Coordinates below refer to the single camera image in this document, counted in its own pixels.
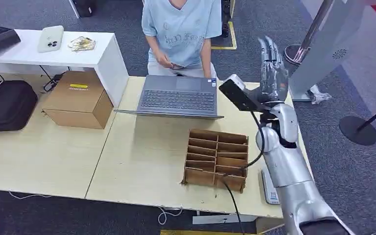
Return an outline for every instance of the cardboard box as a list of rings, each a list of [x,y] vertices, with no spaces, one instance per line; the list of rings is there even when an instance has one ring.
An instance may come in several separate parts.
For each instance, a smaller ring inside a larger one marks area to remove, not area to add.
[[[182,183],[225,188],[224,178],[231,190],[243,192],[248,144],[248,136],[191,129]]]
[[[113,105],[95,71],[67,71],[43,104],[60,126],[104,129]]]

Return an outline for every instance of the yellow label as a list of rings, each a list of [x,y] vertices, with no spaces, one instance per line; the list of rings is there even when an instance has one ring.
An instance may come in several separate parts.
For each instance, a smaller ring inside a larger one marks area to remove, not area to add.
[[[70,84],[70,87],[77,87],[77,88],[88,88],[88,85],[80,85],[80,84]]]

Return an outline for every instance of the robot finger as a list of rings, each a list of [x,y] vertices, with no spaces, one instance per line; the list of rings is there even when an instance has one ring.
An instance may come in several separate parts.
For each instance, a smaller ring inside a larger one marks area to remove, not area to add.
[[[267,42],[269,43],[269,54],[270,54],[270,60],[271,61],[275,61],[276,60],[276,53],[275,53],[275,49],[274,49],[274,42],[273,42],[273,40],[270,38],[270,37],[268,37],[268,36],[266,36],[266,40],[267,40]]]
[[[276,55],[276,58],[273,60],[278,62],[279,64],[282,63],[282,57],[279,54],[279,48],[275,42],[273,42],[273,51],[274,51],[274,54]]]
[[[267,50],[266,42],[261,38],[258,38],[258,41],[260,42],[261,46],[261,63],[264,64],[264,62],[270,61],[269,52]]]

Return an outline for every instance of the cardboard compartment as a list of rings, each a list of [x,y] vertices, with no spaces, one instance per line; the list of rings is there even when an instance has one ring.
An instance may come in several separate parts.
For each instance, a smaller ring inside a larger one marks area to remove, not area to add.
[[[221,153],[217,153],[217,157],[247,159],[247,153],[226,153],[226,152],[221,152]]]
[[[236,144],[236,143],[218,143],[217,152],[227,152],[227,153],[247,153],[247,145]]]
[[[217,158],[217,165],[227,165],[227,166],[237,166],[243,167],[247,165],[247,160],[244,159],[236,159],[236,158]]]
[[[215,172],[246,177],[246,170],[236,166],[216,165]]]
[[[214,182],[214,173],[185,167],[184,181],[188,184],[209,186]]]
[[[248,137],[192,129],[189,133],[183,183],[225,188],[242,192],[248,161]]]
[[[229,133],[221,133],[220,135],[218,135],[218,142],[236,143],[236,144],[245,144],[245,145],[248,144],[247,136],[229,134]]]
[[[215,149],[188,145],[188,153],[196,153],[215,157]]]
[[[216,149],[217,148],[217,142],[216,141],[208,141],[208,140],[190,138],[188,140],[188,144],[191,145],[191,146],[197,146],[197,147],[202,147],[202,148],[210,148],[210,149]]]
[[[187,153],[187,160],[197,160],[197,161],[215,161],[215,157],[202,155],[202,154],[195,154],[195,153]]]
[[[216,174],[214,178],[214,185],[218,188],[226,188],[222,178],[224,174]],[[241,176],[229,175],[224,177],[224,181],[230,188],[230,190],[243,192],[245,187],[246,178]]]
[[[195,138],[195,139],[201,139],[201,140],[217,141],[218,134],[216,132],[192,129],[189,132],[189,137]]]
[[[196,160],[187,160],[185,162],[185,167],[202,169],[206,171],[214,172],[215,162],[211,161],[196,161]]]

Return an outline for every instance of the white phone case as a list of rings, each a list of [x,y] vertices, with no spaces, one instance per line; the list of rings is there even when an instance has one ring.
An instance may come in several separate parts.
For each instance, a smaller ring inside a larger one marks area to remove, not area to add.
[[[38,52],[49,52],[60,49],[64,27],[61,25],[43,29],[38,42]]]
[[[278,194],[273,186],[272,179],[270,178],[269,169],[266,166],[261,170],[261,177],[263,179],[264,197],[266,202],[271,205],[280,204]]]

